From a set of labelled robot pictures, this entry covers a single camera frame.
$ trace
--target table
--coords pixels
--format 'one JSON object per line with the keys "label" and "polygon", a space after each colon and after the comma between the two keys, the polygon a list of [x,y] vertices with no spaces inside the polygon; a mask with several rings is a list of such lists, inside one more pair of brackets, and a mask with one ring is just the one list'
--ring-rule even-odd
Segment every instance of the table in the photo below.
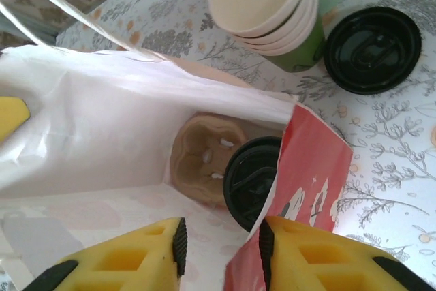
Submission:
{"label": "table", "polygon": [[[326,32],[370,5],[405,12],[424,38],[413,74],[374,96],[338,88],[322,63],[285,73],[217,28],[207,0],[107,0],[92,15],[139,46],[212,65],[259,89],[299,95],[354,149],[335,232],[386,250],[436,287],[436,1],[342,0],[323,17]],[[117,49],[82,24],[57,44]]]}

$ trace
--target cup lid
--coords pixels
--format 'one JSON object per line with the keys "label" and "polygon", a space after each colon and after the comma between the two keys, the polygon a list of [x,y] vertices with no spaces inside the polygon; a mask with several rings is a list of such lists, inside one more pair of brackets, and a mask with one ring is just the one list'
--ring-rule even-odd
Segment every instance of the cup lid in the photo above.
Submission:
{"label": "cup lid", "polygon": [[229,161],[223,191],[233,218],[250,231],[265,205],[277,173],[281,138],[263,137],[244,144]]}
{"label": "cup lid", "polygon": [[361,95],[390,90],[418,62],[421,33],[406,14],[371,7],[344,18],[327,39],[327,72],[343,89]]}

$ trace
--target stacked paper cup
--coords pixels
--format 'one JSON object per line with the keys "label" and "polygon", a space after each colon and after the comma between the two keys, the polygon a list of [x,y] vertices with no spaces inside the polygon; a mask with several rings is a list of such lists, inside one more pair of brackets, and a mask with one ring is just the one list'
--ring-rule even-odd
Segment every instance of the stacked paper cup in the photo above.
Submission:
{"label": "stacked paper cup", "polygon": [[313,67],[324,51],[319,0],[209,0],[215,23],[287,72]]}

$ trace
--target bag handle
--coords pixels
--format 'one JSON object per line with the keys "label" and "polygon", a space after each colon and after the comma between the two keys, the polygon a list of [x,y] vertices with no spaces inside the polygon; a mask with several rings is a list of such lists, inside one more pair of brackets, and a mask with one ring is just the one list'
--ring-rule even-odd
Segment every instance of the bag handle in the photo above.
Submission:
{"label": "bag handle", "polygon": [[[76,7],[68,3],[66,0],[49,0],[49,1],[54,3],[56,6],[61,8],[67,14],[74,17],[79,22],[92,28],[92,30],[100,33],[102,36],[114,42],[115,44],[122,46],[124,49],[130,50],[132,52],[136,52],[142,55],[143,57],[146,57],[149,61],[167,61],[167,59],[163,55],[143,48],[138,48],[134,46],[131,42],[125,41],[117,34],[109,32],[109,30],[103,28],[96,19],[82,13],[80,10],[78,10]],[[16,27],[19,28],[20,31],[23,32],[33,42],[35,42],[38,45],[45,45],[45,43],[40,38],[38,38],[28,28],[26,28],[23,24],[21,24],[21,22],[15,17],[15,15],[13,15],[13,13],[11,13],[11,11],[9,11],[1,2],[0,2],[0,12],[3,15],[5,15],[12,23],[14,23]]]}

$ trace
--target red paper bag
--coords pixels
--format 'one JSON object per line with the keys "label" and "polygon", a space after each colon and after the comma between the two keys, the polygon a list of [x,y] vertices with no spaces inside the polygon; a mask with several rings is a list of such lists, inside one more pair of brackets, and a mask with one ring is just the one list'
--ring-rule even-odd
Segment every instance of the red paper bag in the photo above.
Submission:
{"label": "red paper bag", "polygon": [[[348,144],[309,109],[297,105],[284,133],[276,190],[267,215],[332,231],[332,207],[337,205],[351,160]],[[225,291],[265,290],[258,245],[263,218],[259,217],[252,237],[227,265]]]}

